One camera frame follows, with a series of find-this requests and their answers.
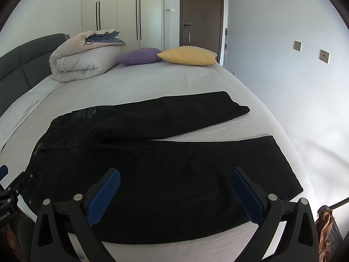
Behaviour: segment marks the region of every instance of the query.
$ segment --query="yellow pillow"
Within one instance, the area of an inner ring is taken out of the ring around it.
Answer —
[[[207,66],[217,63],[217,54],[200,47],[180,46],[158,54],[161,59],[175,64]]]

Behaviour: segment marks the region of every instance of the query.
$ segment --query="white wardrobe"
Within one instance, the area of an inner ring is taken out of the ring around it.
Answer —
[[[162,50],[162,0],[82,0],[82,28],[119,31],[128,52]]]

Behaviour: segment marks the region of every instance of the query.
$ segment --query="blue rubber pad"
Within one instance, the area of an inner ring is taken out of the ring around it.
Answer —
[[[261,225],[264,221],[263,205],[236,169],[231,172],[230,183],[251,222]]]
[[[86,220],[90,226],[100,222],[120,186],[120,173],[115,170],[87,207]]]
[[[8,174],[8,167],[6,165],[3,165],[0,167],[0,180],[3,180],[3,178]]]

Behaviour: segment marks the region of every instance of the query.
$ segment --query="electrical outlet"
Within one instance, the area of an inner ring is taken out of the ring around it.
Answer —
[[[322,60],[325,63],[328,63],[329,53],[324,50],[320,50],[320,60]]]
[[[299,42],[299,41],[295,41],[295,42],[294,42],[293,48],[294,48],[295,50],[301,51],[301,47],[302,47],[302,43],[301,43],[301,42]]]

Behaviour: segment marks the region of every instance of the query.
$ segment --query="brown garment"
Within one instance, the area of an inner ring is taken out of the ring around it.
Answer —
[[[332,210],[321,211],[316,220],[316,230],[319,239],[319,262],[329,262],[331,257],[331,243],[328,239],[333,225]]]

